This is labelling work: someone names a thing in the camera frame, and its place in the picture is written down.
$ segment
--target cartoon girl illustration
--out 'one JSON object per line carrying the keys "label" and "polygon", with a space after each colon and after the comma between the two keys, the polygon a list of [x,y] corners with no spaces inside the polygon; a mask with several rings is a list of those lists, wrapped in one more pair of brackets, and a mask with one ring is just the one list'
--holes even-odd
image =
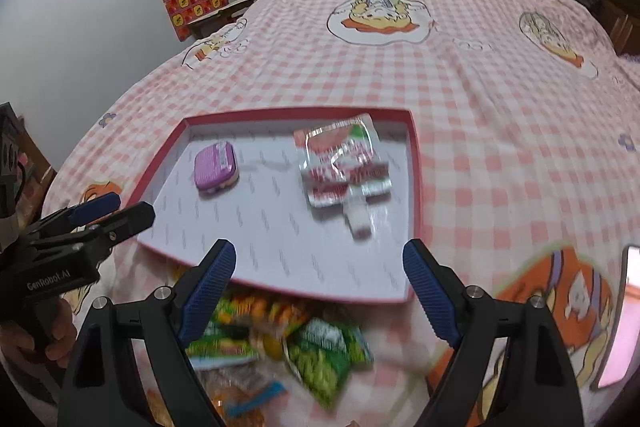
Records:
{"label": "cartoon girl illustration", "polygon": [[[578,387],[584,387],[594,377],[597,362],[610,339],[614,298],[609,283],[593,266],[579,260],[574,248],[565,247],[544,256],[496,298],[523,303],[533,295],[545,299],[569,353]],[[506,339],[495,341],[469,426],[486,420],[504,363],[505,347]],[[433,387],[442,377],[451,354],[452,350],[447,350],[428,375]]]}
{"label": "cartoon girl illustration", "polygon": [[[105,194],[109,194],[109,192],[115,192],[116,194],[120,195],[122,194],[122,189],[118,187],[114,182],[91,184],[87,188],[85,188],[79,203],[86,203],[87,201],[95,200],[95,198],[98,198]],[[71,290],[64,294],[64,298],[69,302],[69,304],[71,304],[71,309],[74,312],[74,315],[79,314],[82,308],[82,303],[84,302],[86,296],[89,295],[89,290],[92,288],[92,286],[93,284],[88,284],[87,286],[76,288],[75,290]]]}
{"label": "cartoon girl illustration", "polygon": [[427,7],[410,0],[348,0],[327,21],[332,34],[351,44],[422,42],[432,27]]}
{"label": "cartoon girl illustration", "polygon": [[544,15],[524,12],[520,17],[520,30],[534,44],[571,64],[585,76],[589,78],[598,76],[596,66],[591,61],[585,60],[582,55],[578,55],[560,30]]}
{"label": "cartoon girl illustration", "polygon": [[[193,69],[196,64],[205,60],[205,58],[210,59],[211,57],[209,57],[209,55],[212,54],[212,52],[219,52],[220,55],[225,58],[229,57],[230,51],[234,48],[231,43],[240,37],[245,28],[246,19],[238,19],[235,23],[224,26],[221,30],[206,39],[197,41],[185,53],[182,60],[183,66]],[[249,39],[240,41],[236,51],[245,51],[248,43]]]}

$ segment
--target white wall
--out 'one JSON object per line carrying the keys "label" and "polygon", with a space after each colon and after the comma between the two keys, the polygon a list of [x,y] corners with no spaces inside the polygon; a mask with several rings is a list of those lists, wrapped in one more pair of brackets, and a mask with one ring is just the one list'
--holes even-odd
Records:
{"label": "white wall", "polygon": [[0,102],[59,168],[122,93],[188,44],[162,0],[0,0]]}

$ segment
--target purple lid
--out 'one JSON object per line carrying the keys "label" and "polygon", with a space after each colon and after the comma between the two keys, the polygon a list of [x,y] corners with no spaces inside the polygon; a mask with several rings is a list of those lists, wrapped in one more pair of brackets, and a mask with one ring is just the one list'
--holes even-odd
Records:
{"label": "purple lid", "polygon": [[214,190],[238,171],[234,148],[228,141],[214,143],[196,154],[193,178],[198,190]]}

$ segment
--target metal screw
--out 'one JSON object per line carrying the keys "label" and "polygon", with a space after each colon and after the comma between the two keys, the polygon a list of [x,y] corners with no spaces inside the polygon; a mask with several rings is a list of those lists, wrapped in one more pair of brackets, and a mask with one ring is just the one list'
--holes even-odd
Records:
{"label": "metal screw", "polygon": [[93,306],[97,310],[101,310],[107,305],[107,302],[109,302],[107,300],[107,297],[98,297],[94,300],[94,302],[92,302],[91,306]]}
{"label": "metal screw", "polygon": [[472,299],[479,299],[484,295],[484,290],[480,286],[472,284],[466,287],[466,294]]}
{"label": "metal screw", "polygon": [[545,307],[545,299],[540,295],[533,295],[532,298],[529,299],[529,302],[534,308],[540,309]]}
{"label": "metal screw", "polygon": [[169,288],[169,286],[160,286],[154,291],[154,297],[160,301],[165,300],[169,295],[171,295],[171,288]]}

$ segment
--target black cable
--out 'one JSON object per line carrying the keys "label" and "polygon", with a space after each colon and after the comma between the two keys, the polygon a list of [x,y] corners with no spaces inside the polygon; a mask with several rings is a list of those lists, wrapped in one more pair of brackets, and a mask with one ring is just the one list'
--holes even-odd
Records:
{"label": "black cable", "polygon": [[22,195],[22,191],[24,190],[24,186],[27,184],[27,172],[24,170],[24,165],[20,162],[16,162],[18,164],[18,169],[22,173],[22,183],[20,183],[20,188],[18,188],[18,192],[15,195],[15,204],[18,204],[20,201],[20,196]]}

